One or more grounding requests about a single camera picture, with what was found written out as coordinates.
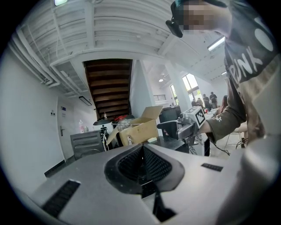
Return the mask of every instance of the person's arm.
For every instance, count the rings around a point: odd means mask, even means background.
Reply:
[[[207,120],[199,130],[199,133],[206,133],[213,143],[230,134],[246,121],[244,105],[230,78],[227,85],[229,106],[221,114]]]

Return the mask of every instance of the white ceiling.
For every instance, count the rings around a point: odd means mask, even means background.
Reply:
[[[173,44],[164,48],[165,42],[167,44],[170,41],[167,38],[171,33],[165,21],[171,19],[172,2],[173,0],[103,0],[99,4],[92,4],[88,0],[68,0],[55,7],[53,0],[43,0],[19,28],[47,67],[53,62],[65,57],[71,58],[77,52],[89,49],[124,49],[158,56],[160,59],[172,58],[183,65],[187,72],[192,71],[192,74],[206,81],[214,80],[225,70],[223,45],[212,52],[207,47],[221,35],[215,32],[185,35],[182,39],[172,40]],[[58,63],[56,68],[64,70],[80,91],[87,91],[81,69],[78,72],[77,67],[73,66],[74,59]],[[146,62],[145,67],[152,69],[151,72],[158,76],[157,79],[162,73],[167,75],[163,64],[151,65],[152,63]],[[69,86],[60,81],[61,85],[56,88],[63,93],[71,93]]]

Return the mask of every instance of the door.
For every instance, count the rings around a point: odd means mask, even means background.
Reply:
[[[65,160],[73,156],[70,135],[75,134],[73,105],[58,97],[58,135]]]

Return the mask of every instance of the black grille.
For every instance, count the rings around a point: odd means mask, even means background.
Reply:
[[[58,217],[67,202],[80,186],[76,181],[67,181],[42,207],[53,217]]]
[[[162,180],[172,170],[172,165],[169,162],[152,153],[148,149],[144,150],[144,160],[153,181]]]
[[[128,179],[137,181],[138,170],[142,164],[142,149],[136,150],[118,162],[118,169]]]

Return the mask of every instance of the staircase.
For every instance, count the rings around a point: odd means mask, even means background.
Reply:
[[[97,118],[113,120],[130,113],[130,59],[99,59],[84,62]]]

